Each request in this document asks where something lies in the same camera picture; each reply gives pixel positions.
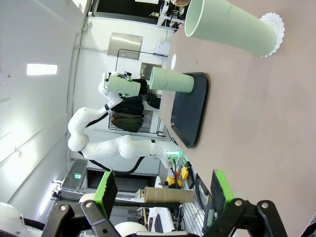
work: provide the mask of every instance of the black bracket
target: black bracket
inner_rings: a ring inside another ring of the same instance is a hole
[[[272,201],[257,205],[233,199],[206,231],[205,237],[231,237],[236,229],[248,230],[251,237],[287,237],[284,225]]]

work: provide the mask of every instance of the yellow tool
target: yellow tool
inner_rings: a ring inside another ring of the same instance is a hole
[[[186,180],[189,175],[188,167],[183,167],[181,170],[182,179]]]
[[[168,182],[170,188],[172,188],[173,186],[175,186],[174,177],[168,176],[168,177],[167,177],[167,182]],[[178,187],[181,187],[181,186],[182,186],[182,182],[181,182],[180,179],[177,179],[177,183],[178,183]]]

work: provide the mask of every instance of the white cylinder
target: white cylinder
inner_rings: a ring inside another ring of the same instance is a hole
[[[128,236],[137,232],[147,232],[145,226],[136,222],[122,222],[114,226],[117,232],[122,236]]]

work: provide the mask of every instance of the black tray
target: black tray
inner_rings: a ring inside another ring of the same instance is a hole
[[[187,148],[198,141],[208,95],[204,73],[184,73],[194,78],[191,93],[176,92],[171,113],[171,128]]]

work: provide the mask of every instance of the fluorescent light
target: fluorescent light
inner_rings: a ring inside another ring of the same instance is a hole
[[[28,76],[35,75],[52,75],[57,73],[57,65],[51,64],[34,64],[28,63],[26,74]]]
[[[47,207],[51,196],[53,195],[53,192],[56,190],[58,184],[52,183],[49,187],[49,190],[46,192],[44,198],[43,198],[43,202],[41,203],[40,207],[39,207],[39,214],[42,216],[42,214],[45,211],[45,208]]]

